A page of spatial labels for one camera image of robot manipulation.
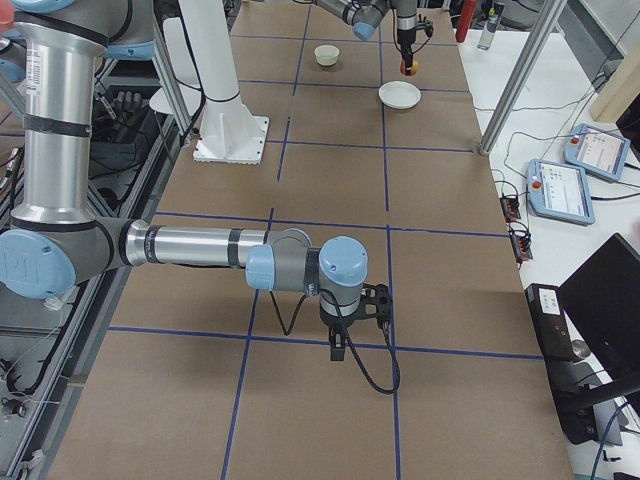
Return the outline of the wooden plank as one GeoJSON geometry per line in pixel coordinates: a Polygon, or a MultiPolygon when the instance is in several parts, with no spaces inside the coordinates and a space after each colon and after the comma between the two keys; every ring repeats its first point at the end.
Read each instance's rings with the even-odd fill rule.
{"type": "Polygon", "coordinates": [[[636,44],[589,107],[594,121],[615,123],[639,95],[639,63],[640,50],[636,44]]]}

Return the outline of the cream bowl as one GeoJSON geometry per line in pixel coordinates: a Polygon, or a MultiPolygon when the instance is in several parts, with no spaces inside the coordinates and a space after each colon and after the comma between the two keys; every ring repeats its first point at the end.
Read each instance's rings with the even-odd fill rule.
{"type": "Polygon", "coordinates": [[[314,56],[318,65],[331,67],[337,64],[340,50],[334,45],[319,45],[314,49],[314,56]]]}

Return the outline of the red bottle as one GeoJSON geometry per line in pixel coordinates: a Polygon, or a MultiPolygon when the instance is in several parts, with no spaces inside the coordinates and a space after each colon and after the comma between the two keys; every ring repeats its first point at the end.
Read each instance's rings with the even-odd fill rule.
{"type": "Polygon", "coordinates": [[[455,38],[458,43],[463,43],[466,40],[467,32],[475,14],[476,5],[476,0],[465,0],[463,2],[455,33],[455,38]]]}

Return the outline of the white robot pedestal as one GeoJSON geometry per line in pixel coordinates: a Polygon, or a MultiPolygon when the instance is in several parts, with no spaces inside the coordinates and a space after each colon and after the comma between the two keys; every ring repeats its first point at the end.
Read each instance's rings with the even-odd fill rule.
{"type": "Polygon", "coordinates": [[[194,159],[258,164],[269,127],[242,101],[228,25],[221,1],[179,3],[206,97],[194,159]]]}

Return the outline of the orange circuit board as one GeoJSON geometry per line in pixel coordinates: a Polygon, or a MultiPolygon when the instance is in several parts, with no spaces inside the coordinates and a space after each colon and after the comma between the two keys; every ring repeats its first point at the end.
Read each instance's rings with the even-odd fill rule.
{"type": "Polygon", "coordinates": [[[531,250],[531,234],[527,229],[509,228],[509,239],[518,264],[533,259],[531,250]]]}
{"type": "Polygon", "coordinates": [[[499,202],[506,222],[521,219],[520,202],[517,195],[502,195],[499,202]]]}

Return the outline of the red yellow apple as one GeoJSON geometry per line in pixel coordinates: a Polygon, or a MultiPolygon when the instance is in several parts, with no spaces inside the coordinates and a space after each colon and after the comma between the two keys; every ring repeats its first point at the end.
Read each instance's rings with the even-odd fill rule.
{"type": "Polygon", "coordinates": [[[404,76],[414,76],[417,74],[419,69],[419,62],[417,60],[413,60],[410,63],[402,61],[400,64],[400,73],[404,76]]]}

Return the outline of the black computer box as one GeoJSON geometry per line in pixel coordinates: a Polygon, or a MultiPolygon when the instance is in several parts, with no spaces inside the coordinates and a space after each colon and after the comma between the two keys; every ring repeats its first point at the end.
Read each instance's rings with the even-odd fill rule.
{"type": "Polygon", "coordinates": [[[558,288],[532,283],[525,296],[564,434],[574,445],[602,440],[620,446],[616,392],[586,362],[586,343],[571,338],[558,288]]]}

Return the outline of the upper orange circuit board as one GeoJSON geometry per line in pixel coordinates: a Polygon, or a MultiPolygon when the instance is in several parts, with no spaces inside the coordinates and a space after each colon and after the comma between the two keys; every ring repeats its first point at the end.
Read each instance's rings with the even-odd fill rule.
{"type": "Polygon", "coordinates": [[[520,202],[517,195],[502,195],[499,202],[506,222],[521,219],[520,202]]]}

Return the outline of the far teach pendant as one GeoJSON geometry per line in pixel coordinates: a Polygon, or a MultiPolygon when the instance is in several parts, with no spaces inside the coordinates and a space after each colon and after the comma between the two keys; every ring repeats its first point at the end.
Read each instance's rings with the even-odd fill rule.
{"type": "Polygon", "coordinates": [[[622,135],[588,124],[579,124],[564,146],[564,160],[587,173],[617,182],[622,176],[630,141],[622,135]]]}

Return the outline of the white plate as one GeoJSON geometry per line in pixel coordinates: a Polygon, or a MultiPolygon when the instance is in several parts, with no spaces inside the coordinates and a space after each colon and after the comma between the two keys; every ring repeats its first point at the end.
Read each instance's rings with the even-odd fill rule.
{"type": "Polygon", "coordinates": [[[404,81],[384,83],[378,89],[378,96],[383,105],[396,110],[413,108],[421,101],[421,91],[404,81]]]}

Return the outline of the lower orange circuit board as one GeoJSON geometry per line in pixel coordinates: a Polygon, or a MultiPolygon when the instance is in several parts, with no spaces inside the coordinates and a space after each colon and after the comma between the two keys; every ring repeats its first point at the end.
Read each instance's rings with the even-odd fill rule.
{"type": "Polygon", "coordinates": [[[533,259],[531,250],[531,234],[527,229],[509,228],[509,239],[518,264],[533,259]]]}

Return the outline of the teach pendant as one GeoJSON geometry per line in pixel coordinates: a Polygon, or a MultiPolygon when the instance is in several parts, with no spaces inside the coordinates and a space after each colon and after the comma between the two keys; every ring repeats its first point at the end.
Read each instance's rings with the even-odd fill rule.
{"type": "Polygon", "coordinates": [[[527,199],[544,218],[578,225],[595,223],[595,212],[583,168],[532,159],[527,167],[527,199]]]}
{"type": "Polygon", "coordinates": [[[579,124],[564,146],[564,160],[587,173],[617,182],[622,176],[630,141],[622,135],[588,124],[579,124]]]}

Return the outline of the near teach pendant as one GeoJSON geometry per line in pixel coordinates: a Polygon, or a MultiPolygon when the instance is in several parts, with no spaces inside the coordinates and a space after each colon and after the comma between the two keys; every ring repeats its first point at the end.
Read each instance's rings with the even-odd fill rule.
{"type": "Polygon", "coordinates": [[[595,212],[583,168],[532,159],[527,167],[527,199],[544,218],[578,225],[595,223],[595,212]]]}

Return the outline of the clear spray bottle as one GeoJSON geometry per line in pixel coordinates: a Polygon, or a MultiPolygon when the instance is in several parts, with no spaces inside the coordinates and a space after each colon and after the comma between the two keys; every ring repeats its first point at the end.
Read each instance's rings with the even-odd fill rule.
{"type": "Polygon", "coordinates": [[[505,4],[503,1],[492,1],[486,15],[482,34],[477,44],[480,50],[489,50],[496,31],[501,23],[505,4]]]}

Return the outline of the black monitor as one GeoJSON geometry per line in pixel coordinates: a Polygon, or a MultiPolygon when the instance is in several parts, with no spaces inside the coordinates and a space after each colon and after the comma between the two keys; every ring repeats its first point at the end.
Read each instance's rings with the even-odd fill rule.
{"type": "Polygon", "coordinates": [[[639,371],[639,253],[613,234],[559,287],[560,303],[614,380],[639,371]]]}

